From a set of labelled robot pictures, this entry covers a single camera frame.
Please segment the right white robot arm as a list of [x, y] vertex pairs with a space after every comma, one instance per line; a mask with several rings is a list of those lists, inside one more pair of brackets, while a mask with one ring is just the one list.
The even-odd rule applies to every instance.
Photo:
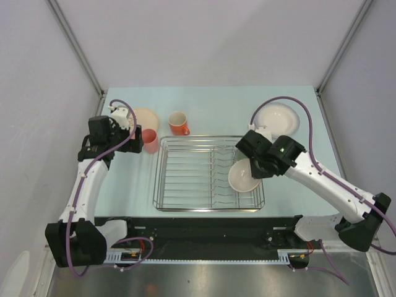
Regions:
[[299, 218], [295, 227], [285, 233], [290, 247], [300, 248], [307, 241], [321, 239], [339, 239], [361, 252], [373, 247], [373, 239], [391, 203], [388, 195], [383, 192], [374, 195], [358, 189], [322, 168], [303, 145], [288, 136], [280, 136], [271, 142], [250, 130], [236, 148], [247, 157], [254, 179], [286, 176], [338, 210], [336, 215]]

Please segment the white ceramic plate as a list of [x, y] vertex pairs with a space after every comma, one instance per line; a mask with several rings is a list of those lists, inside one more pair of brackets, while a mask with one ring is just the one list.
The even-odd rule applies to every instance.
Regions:
[[270, 103], [260, 109], [254, 119], [257, 127], [268, 129], [273, 138], [292, 136], [300, 126], [297, 112], [283, 103]]

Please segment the orange and white bowl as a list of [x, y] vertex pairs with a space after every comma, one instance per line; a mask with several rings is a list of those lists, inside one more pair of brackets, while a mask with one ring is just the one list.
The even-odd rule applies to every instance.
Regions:
[[248, 158], [237, 161], [229, 170], [228, 182], [236, 192], [251, 192], [261, 183], [254, 179], [251, 173], [251, 164]]

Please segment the green ceramic bowl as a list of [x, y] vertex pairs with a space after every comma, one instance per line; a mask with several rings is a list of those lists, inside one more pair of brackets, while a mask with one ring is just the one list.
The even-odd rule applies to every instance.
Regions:
[[236, 163], [240, 160], [244, 160], [246, 158], [247, 158], [247, 156], [245, 156], [245, 154], [243, 152], [241, 152], [240, 150], [237, 150], [235, 153], [235, 156], [234, 156], [233, 163]]

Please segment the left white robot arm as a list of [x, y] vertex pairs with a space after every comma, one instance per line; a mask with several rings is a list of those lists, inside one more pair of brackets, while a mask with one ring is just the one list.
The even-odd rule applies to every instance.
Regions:
[[49, 223], [45, 237], [56, 265], [61, 268], [100, 265], [117, 242], [128, 248], [137, 233], [125, 220], [95, 225], [95, 208], [101, 185], [116, 152], [141, 153], [142, 128], [131, 125], [130, 114], [96, 116], [77, 155], [77, 179], [58, 222]]

